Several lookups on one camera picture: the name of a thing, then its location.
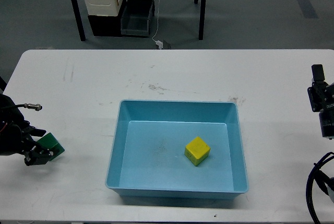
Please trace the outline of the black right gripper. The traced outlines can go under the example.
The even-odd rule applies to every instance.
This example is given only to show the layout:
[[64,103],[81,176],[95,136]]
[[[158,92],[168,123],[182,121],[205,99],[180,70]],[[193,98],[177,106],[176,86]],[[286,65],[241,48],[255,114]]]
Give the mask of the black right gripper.
[[333,84],[325,82],[322,64],[312,65],[313,82],[307,89],[313,112],[333,110]]

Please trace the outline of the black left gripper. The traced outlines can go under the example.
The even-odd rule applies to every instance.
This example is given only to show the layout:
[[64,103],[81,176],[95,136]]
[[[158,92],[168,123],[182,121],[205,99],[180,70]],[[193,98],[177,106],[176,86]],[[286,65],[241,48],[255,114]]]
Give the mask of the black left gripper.
[[22,123],[1,123],[1,156],[23,154],[27,166],[47,164],[59,155],[58,148],[33,146],[28,136],[43,137],[46,130],[29,126],[28,121]]

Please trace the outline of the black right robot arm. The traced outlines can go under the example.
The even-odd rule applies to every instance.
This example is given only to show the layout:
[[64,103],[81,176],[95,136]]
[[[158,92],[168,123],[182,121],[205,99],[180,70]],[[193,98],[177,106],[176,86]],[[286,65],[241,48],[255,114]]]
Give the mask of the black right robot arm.
[[[323,138],[333,139],[333,84],[329,85],[325,81],[323,66],[321,64],[312,65],[313,80],[308,87],[308,97],[313,112],[319,114],[321,134]],[[306,182],[306,204],[309,214],[314,223],[320,223],[313,203],[313,184],[318,187],[331,200],[333,200],[333,177],[329,177],[321,168],[333,160],[333,152],[326,153],[314,166],[308,175]]]

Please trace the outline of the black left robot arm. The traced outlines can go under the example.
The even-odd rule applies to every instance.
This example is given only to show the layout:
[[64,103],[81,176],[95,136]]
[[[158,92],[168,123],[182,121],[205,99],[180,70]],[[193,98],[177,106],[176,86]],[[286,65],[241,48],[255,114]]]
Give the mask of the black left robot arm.
[[25,120],[20,108],[41,111],[40,104],[15,104],[1,94],[1,155],[23,155],[27,166],[46,164],[61,155],[65,149],[54,137]]

